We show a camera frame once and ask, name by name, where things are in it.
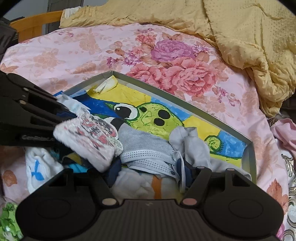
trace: bed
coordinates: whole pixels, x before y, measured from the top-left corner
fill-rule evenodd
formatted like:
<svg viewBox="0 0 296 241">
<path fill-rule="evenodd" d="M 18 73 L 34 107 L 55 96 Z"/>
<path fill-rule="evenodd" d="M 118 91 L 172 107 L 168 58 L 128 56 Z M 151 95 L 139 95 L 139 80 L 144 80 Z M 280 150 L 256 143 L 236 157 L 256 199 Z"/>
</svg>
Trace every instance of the bed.
<svg viewBox="0 0 296 241">
<path fill-rule="evenodd" d="M 61 12 L 53 15 L 60 17 Z M 52 94 L 114 70 L 186 100 L 251 139 L 257 185 L 285 213 L 278 233 L 283 237 L 288 211 L 285 161 L 259 109 L 254 82 L 245 70 L 225 64 L 216 48 L 193 35 L 139 23 L 71 27 L 44 36 L 33 33 L 22 40 L 7 50 L 1 71 L 19 74 Z M 193 76 L 202 79 L 199 86 L 190 83 Z M 5 196 L 19 203 L 29 195 L 24 151 L 0 147 L 0 157 Z"/>
</svg>

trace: orange stripe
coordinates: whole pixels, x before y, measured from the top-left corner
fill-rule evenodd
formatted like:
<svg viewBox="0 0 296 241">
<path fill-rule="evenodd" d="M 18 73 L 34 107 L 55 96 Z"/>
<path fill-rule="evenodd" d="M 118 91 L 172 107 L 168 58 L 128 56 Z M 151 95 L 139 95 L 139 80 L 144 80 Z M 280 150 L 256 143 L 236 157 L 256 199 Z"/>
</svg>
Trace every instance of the orange stripe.
<svg viewBox="0 0 296 241">
<path fill-rule="evenodd" d="M 151 186 L 154 190 L 154 199 L 161 199 L 161 179 L 153 175 Z"/>
</svg>

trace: door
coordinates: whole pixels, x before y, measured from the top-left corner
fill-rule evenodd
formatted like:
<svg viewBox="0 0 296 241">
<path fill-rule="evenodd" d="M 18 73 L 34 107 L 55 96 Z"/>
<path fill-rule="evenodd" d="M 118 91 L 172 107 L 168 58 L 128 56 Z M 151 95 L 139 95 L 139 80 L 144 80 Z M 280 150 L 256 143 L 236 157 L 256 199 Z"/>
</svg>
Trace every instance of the door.
<svg viewBox="0 0 296 241">
<path fill-rule="evenodd" d="M 64 10 L 66 8 L 82 6 L 83 0 L 48 0 L 47 12 Z M 59 22 L 46 25 L 45 33 L 59 29 Z"/>
</svg>

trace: pile of clothes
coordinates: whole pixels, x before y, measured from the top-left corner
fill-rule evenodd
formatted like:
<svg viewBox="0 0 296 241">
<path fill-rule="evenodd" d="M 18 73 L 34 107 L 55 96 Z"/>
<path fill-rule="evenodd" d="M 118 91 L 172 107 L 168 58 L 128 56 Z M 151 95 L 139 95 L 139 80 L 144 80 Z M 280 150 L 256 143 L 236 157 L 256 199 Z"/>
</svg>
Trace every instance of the pile of clothes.
<svg viewBox="0 0 296 241">
<path fill-rule="evenodd" d="M 77 115 L 57 125 L 53 133 L 73 153 L 61 157 L 44 148 L 26 148 L 30 193 L 64 168 L 74 172 L 96 168 L 119 202 L 179 200 L 194 181 L 190 167 L 204 166 L 213 172 L 234 168 L 251 180 L 243 169 L 210 157 L 209 147 L 198 137 L 196 127 L 178 126 L 167 141 L 133 129 L 121 119 L 104 120 L 92 115 L 88 107 L 64 94 L 57 96 L 57 100 Z"/>
</svg>

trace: yellow blanket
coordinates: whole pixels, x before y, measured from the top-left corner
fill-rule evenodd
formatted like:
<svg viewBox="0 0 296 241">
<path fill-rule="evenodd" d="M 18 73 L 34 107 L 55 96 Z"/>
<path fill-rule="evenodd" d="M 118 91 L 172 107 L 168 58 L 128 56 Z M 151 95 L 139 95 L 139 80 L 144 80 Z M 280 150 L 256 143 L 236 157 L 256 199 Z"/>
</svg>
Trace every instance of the yellow blanket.
<svg viewBox="0 0 296 241">
<path fill-rule="evenodd" d="M 154 23 L 198 34 L 225 62 L 247 69 L 256 82 L 262 111 L 279 112 L 296 87 L 296 18 L 278 0 L 109 0 L 83 7 L 61 28 Z"/>
</svg>

